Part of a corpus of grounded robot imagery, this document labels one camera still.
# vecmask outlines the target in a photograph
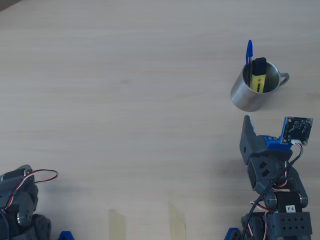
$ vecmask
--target black highlighter cap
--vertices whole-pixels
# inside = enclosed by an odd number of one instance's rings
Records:
[[[265,75],[267,73],[267,59],[265,57],[256,58],[252,61],[252,74],[255,76]]]

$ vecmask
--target masking tape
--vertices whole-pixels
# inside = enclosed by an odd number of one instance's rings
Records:
[[[126,240],[125,217],[109,209],[109,240]]]
[[[186,217],[169,202],[171,240],[186,240]]]

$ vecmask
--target yellow highlighter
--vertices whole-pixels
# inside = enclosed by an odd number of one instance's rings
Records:
[[[257,93],[263,93],[267,73],[267,60],[264,57],[252,61],[252,76],[250,87]]]

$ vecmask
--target blue pen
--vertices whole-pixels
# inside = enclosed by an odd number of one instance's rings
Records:
[[[254,55],[253,53],[253,47],[252,47],[252,41],[248,41],[248,47],[246,48],[246,55],[245,55],[245,65],[248,65],[248,79],[247,79],[247,85],[250,87],[251,83],[251,58]]]

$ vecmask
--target blue bracket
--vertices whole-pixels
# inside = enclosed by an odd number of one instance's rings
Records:
[[[236,228],[236,227],[230,227],[228,232],[225,235],[224,240],[228,240],[233,231],[240,231],[240,230],[239,230],[239,228]]]
[[[290,150],[291,144],[281,144],[281,138],[285,132],[285,126],[287,122],[287,117],[284,118],[281,136],[279,138],[275,136],[264,136],[264,140],[266,143],[266,149],[275,149],[275,150]]]
[[[75,240],[70,231],[62,231],[58,240]]]

